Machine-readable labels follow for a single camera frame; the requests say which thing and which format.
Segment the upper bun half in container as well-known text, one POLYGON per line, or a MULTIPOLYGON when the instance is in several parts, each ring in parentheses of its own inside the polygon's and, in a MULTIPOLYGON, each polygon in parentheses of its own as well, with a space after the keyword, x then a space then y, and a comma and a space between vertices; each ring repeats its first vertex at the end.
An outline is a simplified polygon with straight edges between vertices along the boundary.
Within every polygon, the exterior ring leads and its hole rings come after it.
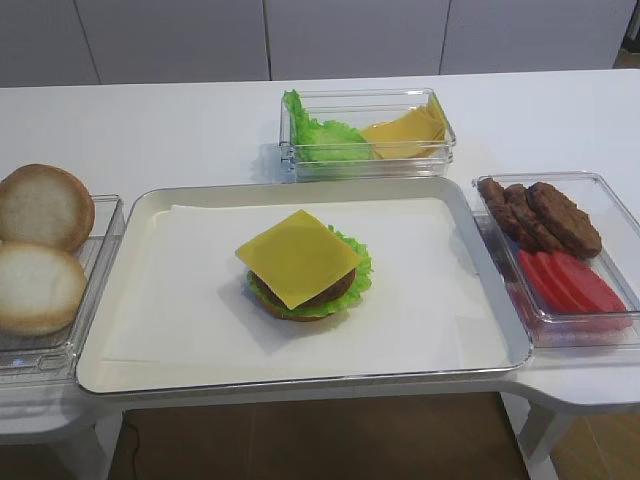
POLYGON ((95 221, 95 204, 71 173, 29 164, 1 181, 1 239, 67 252, 79 249, 95 221))

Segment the white serving tray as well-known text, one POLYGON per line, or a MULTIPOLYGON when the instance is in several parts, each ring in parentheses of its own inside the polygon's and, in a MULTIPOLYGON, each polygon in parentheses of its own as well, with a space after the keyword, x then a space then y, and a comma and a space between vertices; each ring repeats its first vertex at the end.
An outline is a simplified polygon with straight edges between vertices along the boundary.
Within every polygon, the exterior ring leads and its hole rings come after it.
POLYGON ((96 394, 481 377, 532 342, 445 178, 162 189, 134 204, 77 365, 96 394), (269 315, 236 250, 298 210, 364 243, 372 285, 309 323, 269 315))

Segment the yellow cheese slice on burger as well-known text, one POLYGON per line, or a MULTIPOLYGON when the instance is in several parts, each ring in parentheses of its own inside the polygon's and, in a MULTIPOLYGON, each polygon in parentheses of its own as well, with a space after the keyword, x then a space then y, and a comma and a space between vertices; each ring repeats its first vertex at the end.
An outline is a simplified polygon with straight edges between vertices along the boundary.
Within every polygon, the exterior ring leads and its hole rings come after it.
POLYGON ((304 210, 240 246, 236 256, 291 309, 327 289, 360 262, 349 246, 304 210))

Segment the white paper sheet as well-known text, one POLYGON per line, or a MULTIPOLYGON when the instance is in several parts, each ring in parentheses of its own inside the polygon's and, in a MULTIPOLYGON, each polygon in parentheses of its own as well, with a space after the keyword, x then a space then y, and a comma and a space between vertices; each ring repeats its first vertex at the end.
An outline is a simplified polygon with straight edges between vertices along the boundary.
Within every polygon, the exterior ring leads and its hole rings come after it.
POLYGON ((138 243, 105 358, 207 366, 220 383, 501 363, 489 303, 444 202, 316 204, 309 212, 367 245, 372 285, 357 306, 298 323, 256 304, 235 252, 291 207, 175 206, 155 214, 138 243))

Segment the red tomato slice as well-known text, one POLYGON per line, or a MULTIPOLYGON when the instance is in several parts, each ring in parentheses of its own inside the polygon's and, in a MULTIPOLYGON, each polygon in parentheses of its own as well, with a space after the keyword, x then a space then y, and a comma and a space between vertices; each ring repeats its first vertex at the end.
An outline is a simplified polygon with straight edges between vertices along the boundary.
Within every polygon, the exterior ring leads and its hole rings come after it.
POLYGON ((626 307, 614 290, 586 263, 562 252, 552 254, 557 265, 565 272, 581 277, 588 296, 601 307, 602 313, 624 312, 626 307))
POLYGON ((543 265, 539 256, 520 250, 518 259, 528 280, 551 311, 560 314, 580 312, 579 304, 543 265))
POLYGON ((562 313, 595 313, 601 312, 601 307, 591 299, 580 276, 571 272, 565 273, 553 259, 553 256, 538 252, 533 263, 551 293, 559 302, 557 310, 562 313))

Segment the clear patty tomato container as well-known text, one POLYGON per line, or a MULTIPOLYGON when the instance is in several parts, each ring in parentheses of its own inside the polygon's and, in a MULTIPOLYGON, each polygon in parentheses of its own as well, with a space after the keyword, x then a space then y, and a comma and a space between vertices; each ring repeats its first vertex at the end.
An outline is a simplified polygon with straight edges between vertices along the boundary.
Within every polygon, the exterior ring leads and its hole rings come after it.
POLYGON ((594 173, 564 172, 482 176, 474 180, 481 215, 479 225, 488 237, 488 247, 504 279, 514 307, 534 343, 540 347, 636 344, 639 341, 639 223, 608 186, 594 173), (624 312, 560 314, 549 309, 523 271, 522 250, 498 226, 477 185, 491 177, 504 189, 536 182, 553 185, 569 197, 591 220, 602 240, 602 250, 591 259, 581 259, 604 280, 624 303, 624 312))

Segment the left brown patty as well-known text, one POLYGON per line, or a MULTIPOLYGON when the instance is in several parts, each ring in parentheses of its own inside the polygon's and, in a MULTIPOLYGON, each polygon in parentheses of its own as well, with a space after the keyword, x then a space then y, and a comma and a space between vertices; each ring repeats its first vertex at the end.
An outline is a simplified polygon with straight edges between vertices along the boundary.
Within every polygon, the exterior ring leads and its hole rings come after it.
POLYGON ((489 212, 500 229, 522 250, 536 253, 540 250, 537 241, 523 228, 515 218, 505 198, 505 189, 491 177, 478 182, 477 189, 489 212))

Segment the brown burger patty on burger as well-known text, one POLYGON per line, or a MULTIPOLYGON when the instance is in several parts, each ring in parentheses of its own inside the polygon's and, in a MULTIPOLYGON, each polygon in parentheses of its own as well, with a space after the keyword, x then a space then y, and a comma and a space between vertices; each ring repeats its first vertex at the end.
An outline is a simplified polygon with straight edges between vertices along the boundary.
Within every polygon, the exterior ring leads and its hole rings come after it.
MULTIPOLYGON (((332 300, 336 300, 342 297, 348 289, 351 287, 352 283, 356 278, 356 270, 351 270, 347 275, 342 277, 340 280, 329 286, 327 289, 323 290, 316 296, 310 298, 304 303, 298 305, 298 308, 307 308, 307 307, 315 307, 319 305, 324 305, 332 300)), ((265 294, 266 298, 271 301, 273 304, 279 307, 288 308, 284 302, 252 271, 248 272, 248 279, 253 282, 253 284, 257 287, 258 292, 265 294)))

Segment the green lettuce leaf on burger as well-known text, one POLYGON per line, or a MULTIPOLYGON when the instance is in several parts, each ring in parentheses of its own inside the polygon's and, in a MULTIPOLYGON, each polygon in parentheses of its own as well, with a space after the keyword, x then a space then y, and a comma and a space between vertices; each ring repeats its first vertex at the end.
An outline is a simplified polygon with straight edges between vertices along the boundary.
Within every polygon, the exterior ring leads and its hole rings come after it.
MULTIPOLYGON (((336 312, 333 314, 337 314, 351 307, 357 306, 362 299, 363 293, 371 287, 372 281, 370 275, 373 272, 372 258, 369 255, 368 248, 365 244, 360 243, 353 237, 346 236, 339 230, 336 230, 333 225, 329 225, 328 229, 333 233, 334 236, 336 236, 347 246, 349 246, 360 258, 360 262, 355 268, 356 278, 348 291, 342 297, 324 304, 325 306, 332 304, 336 308, 336 312)), ((246 280, 249 290, 254 294, 255 297, 256 294, 266 297, 265 294, 259 293, 257 287, 253 284, 252 281, 248 279, 248 273, 246 275, 246 280)), ((297 312, 301 311, 302 309, 303 308, 296 307, 295 309, 291 309, 289 311, 297 312)))

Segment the clear lettuce cheese container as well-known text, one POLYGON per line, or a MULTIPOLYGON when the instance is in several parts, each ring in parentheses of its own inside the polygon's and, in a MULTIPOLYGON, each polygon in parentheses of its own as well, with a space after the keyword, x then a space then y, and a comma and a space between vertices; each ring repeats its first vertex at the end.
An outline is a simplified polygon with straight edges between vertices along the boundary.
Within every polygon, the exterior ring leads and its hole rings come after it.
POLYGON ((283 100, 284 92, 281 99, 279 149, 282 168, 295 181, 442 176, 453 161, 456 135, 435 91, 430 88, 296 91, 311 118, 320 122, 344 122, 356 128, 360 134, 368 126, 400 118, 410 108, 424 105, 434 97, 440 104, 447 130, 445 142, 427 157, 382 160, 375 157, 369 144, 372 152, 370 160, 305 162, 298 158, 297 146, 293 143, 295 130, 283 100))

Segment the bottom burger bun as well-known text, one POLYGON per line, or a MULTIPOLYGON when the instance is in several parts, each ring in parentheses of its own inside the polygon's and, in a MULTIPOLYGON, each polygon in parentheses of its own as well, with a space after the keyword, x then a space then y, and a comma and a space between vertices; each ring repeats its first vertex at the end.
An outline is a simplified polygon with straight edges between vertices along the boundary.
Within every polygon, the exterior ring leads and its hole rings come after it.
POLYGON ((321 320, 336 312, 336 308, 332 304, 303 308, 301 311, 294 312, 275 305, 263 295, 256 294, 256 298, 269 314, 281 320, 311 322, 321 320))

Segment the middle red tomato slice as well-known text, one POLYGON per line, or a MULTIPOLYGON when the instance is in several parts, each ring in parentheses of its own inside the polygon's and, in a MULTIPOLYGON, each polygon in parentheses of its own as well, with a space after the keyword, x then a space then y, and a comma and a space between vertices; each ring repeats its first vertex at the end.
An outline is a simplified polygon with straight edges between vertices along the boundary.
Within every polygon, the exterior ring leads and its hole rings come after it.
POLYGON ((562 313, 595 313, 601 312, 601 307, 591 299, 580 276, 571 272, 565 273, 553 259, 553 256, 538 252, 533 263, 551 293, 559 302, 557 310, 562 313))

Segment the yellow cheese slices in container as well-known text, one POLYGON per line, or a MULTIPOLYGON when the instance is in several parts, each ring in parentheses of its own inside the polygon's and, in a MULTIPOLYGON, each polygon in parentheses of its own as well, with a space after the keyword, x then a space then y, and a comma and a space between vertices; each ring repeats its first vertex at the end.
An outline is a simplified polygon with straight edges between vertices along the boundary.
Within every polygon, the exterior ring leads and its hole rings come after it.
POLYGON ((446 123, 439 102, 431 97, 402 117, 380 122, 361 131, 382 160, 427 157, 446 140, 446 123))

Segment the right brown patty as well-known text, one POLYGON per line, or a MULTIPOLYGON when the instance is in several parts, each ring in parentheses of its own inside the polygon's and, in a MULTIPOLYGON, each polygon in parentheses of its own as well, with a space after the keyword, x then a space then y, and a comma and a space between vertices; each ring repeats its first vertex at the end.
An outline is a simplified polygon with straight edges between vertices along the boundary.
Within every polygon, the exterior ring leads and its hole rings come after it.
POLYGON ((545 182, 536 182, 526 192, 530 208, 540 222, 560 241, 568 253, 581 259, 595 258, 602 250, 599 232, 590 217, 569 197, 545 182))

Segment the left red tomato slice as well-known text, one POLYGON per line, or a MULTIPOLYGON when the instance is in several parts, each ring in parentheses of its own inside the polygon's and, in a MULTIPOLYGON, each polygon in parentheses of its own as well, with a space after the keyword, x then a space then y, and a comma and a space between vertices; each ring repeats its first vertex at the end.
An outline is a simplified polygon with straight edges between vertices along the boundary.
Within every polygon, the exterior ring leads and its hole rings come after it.
POLYGON ((539 256, 520 250, 518 259, 528 280, 551 311, 560 314, 580 312, 579 304, 543 265, 539 256))

